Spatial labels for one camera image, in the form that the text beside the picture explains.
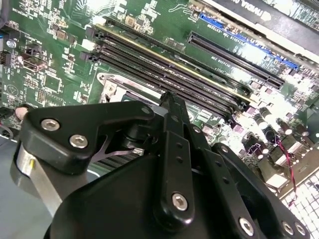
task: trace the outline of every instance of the red wire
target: red wire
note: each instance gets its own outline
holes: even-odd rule
[[[296,187],[296,181],[295,181],[295,177],[294,177],[294,171],[291,165],[291,161],[290,161],[290,157],[289,157],[289,153],[287,152],[287,150],[285,149],[285,147],[282,145],[282,143],[279,141],[278,142],[278,146],[280,147],[280,149],[282,150],[282,152],[285,154],[286,156],[286,160],[287,160],[287,164],[289,167],[289,172],[290,172],[290,176],[291,176],[291,180],[293,182],[293,187],[294,187],[294,193],[295,193],[295,197],[288,203],[288,206],[290,207],[295,200],[297,200],[297,187]]]

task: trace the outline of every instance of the electrolytic capacitor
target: electrolytic capacitor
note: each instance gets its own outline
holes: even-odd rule
[[[302,124],[297,125],[296,126],[296,130],[302,136],[308,136],[309,135],[309,132],[307,131],[306,127],[303,126]]]
[[[255,121],[260,129],[265,129],[268,126],[268,123],[266,121],[264,121],[264,119],[261,115],[256,116]]]
[[[269,149],[267,148],[266,144],[263,141],[259,141],[260,147],[259,149],[261,150],[261,152],[263,154],[268,154],[269,153]]]
[[[279,126],[284,131],[285,135],[292,134],[293,130],[289,127],[289,125],[286,122],[281,122]]]
[[[273,115],[270,113],[269,110],[262,111],[261,115],[264,117],[266,121],[270,121],[273,118]]]
[[[263,157],[264,157],[264,155],[263,155],[263,153],[261,152],[260,149],[257,149],[257,150],[255,151],[255,154],[256,154],[256,156],[257,156],[258,159],[263,159]]]
[[[267,141],[270,143],[277,143],[277,139],[279,139],[277,132],[271,127],[266,129],[265,137],[266,137]]]

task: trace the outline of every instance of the blue pcie slot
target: blue pcie slot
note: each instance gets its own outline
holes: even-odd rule
[[[293,62],[291,62],[291,61],[284,60],[284,59],[283,59],[282,57],[280,57],[280,56],[274,56],[274,55],[272,54],[271,50],[266,49],[266,48],[263,48],[263,46],[261,46],[261,45],[256,45],[255,43],[250,42],[247,37],[245,37],[245,36],[243,36],[243,35],[241,35],[241,34],[238,34],[238,33],[237,33],[237,34],[233,34],[233,33],[231,33],[230,31],[225,30],[223,24],[221,24],[221,23],[215,21],[215,20],[212,19],[212,18],[207,17],[205,14],[201,13],[201,14],[199,15],[199,18],[202,19],[203,21],[206,21],[207,23],[209,23],[209,24],[211,24],[211,25],[217,27],[218,29],[220,29],[220,30],[226,32],[227,34],[229,34],[229,35],[235,37],[236,39],[241,40],[241,41],[243,41],[244,43],[248,43],[249,45],[254,46],[254,47],[256,47],[256,48],[262,50],[262,51],[265,52],[267,55],[269,55],[269,56],[275,58],[276,60],[282,62],[283,64],[285,64],[285,65],[287,65],[287,66],[289,66],[289,67],[291,67],[291,68],[293,68],[293,69],[295,69],[295,70],[297,70],[297,69],[299,68],[298,65],[296,65],[295,63],[293,63]]]

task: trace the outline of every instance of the silver screw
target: silver screw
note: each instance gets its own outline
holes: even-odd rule
[[[70,137],[70,144],[75,148],[85,148],[88,146],[88,140],[82,135],[75,134]]]
[[[147,107],[143,107],[142,108],[142,111],[146,114],[149,114],[150,113],[150,110],[147,108]]]
[[[173,121],[178,122],[178,118],[176,116],[172,116],[171,118],[173,119]]]
[[[47,131],[56,131],[60,128],[60,124],[58,121],[54,119],[44,119],[41,122],[41,126],[43,129]]]
[[[16,42],[9,39],[8,41],[6,41],[6,45],[10,48],[16,48]]]
[[[242,230],[244,230],[244,232],[247,235],[249,235],[251,237],[254,235],[254,228],[247,219],[240,218],[239,224],[240,224],[240,227],[242,228]]]
[[[185,211],[187,209],[186,198],[179,193],[174,193],[172,196],[173,205],[180,211]]]
[[[285,231],[288,232],[288,234],[293,235],[294,230],[292,229],[292,227],[284,221],[282,223],[283,223],[283,227],[284,227]]]
[[[194,126],[193,129],[195,130],[196,133],[200,133],[200,129],[197,126]]]
[[[306,231],[305,229],[299,224],[299,223],[295,223],[295,226],[297,228],[297,230],[299,231],[299,233],[303,236],[306,235]]]
[[[221,150],[223,150],[225,153],[228,153],[228,149],[227,149],[224,145],[222,145],[220,148],[221,148]]]

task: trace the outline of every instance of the wire cable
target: wire cable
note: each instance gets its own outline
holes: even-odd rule
[[[291,181],[293,183],[293,188],[294,188],[294,193],[295,193],[295,197],[292,198],[292,200],[288,203],[288,206],[290,207],[294,201],[297,200],[298,196],[297,196],[297,187],[296,187],[296,181],[295,181],[295,176],[294,176],[294,171],[292,168],[292,164],[291,164],[291,160],[290,160],[290,156],[289,153],[287,152],[287,150],[285,149],[285,147],[283,146],[283,144],[281,143],[280,140],[277,141],[277,144],[279,146],[279,148],[281,149],[281,151],[285,154],[286,160],[287,160],[287,164],[288,164],[288,168],[289,168],[289,173],[290,173],[290,177],[291,177]]]
[[[12,140],[14,135],[11,129],[9,129],[7,126],[4,126],[2,123],[0,123],[0,128],[7,131],[9,133],[9,140]]]

